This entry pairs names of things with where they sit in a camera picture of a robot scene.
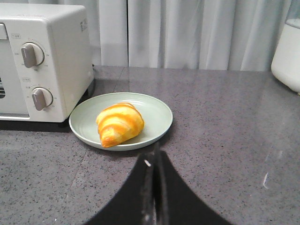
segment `plate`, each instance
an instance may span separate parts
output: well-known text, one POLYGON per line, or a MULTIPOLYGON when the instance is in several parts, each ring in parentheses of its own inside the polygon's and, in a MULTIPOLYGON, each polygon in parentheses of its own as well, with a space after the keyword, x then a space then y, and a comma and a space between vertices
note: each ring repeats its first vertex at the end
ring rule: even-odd
POLYGON ((83 142, 95 148, 111 151, 134 150, 160 139, 173 121, 171 109, 161 100, 139 93, 119 92, 99 95, 79 104, 69 117, 73 133, 83 142), (142 132, 122 144, 104 148, 101 145, 96 117, 105 108, 118 102, 133 104, 142 115, 145 125, 142 132))

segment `white toaster oven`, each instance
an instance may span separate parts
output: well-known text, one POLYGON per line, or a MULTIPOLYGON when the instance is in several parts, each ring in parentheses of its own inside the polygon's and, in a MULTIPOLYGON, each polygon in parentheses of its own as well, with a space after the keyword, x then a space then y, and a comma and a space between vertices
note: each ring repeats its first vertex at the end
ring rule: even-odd
POLYGON ((0 120, 63 122, 92 80, 83 6, 0 3, 0 120))

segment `granite countertop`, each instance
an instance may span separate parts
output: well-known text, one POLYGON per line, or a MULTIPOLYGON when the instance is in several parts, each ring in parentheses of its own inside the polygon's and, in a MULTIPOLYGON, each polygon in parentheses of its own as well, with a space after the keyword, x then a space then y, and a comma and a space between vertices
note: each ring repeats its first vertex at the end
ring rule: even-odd
MULTIPOLYGON (((94 96, 164 101, 175 169, 236 225, 300 224, 300 97, 271 72, 95 67, 94 96)), ((0 224, 80 225, 114 196, 137 156, 68 132, 0 130, 0 224)))

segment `pastry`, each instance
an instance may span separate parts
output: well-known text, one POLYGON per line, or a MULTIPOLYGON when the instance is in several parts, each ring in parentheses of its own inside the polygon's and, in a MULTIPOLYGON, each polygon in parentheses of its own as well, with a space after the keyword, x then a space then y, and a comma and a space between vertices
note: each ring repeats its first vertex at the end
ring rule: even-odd
POLYGON ((109 148, 138 136, 144 120, 130 103, 120 102, 104 109, 96 118, 101 145, 109 148))

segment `curtain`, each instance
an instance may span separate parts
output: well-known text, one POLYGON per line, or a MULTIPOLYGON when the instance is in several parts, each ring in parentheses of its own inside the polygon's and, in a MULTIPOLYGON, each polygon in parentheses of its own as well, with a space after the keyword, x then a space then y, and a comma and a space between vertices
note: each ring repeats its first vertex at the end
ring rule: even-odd
POLYGON ((93 63, 268 71, 291 0, 0 0, 87 8, 93 63))

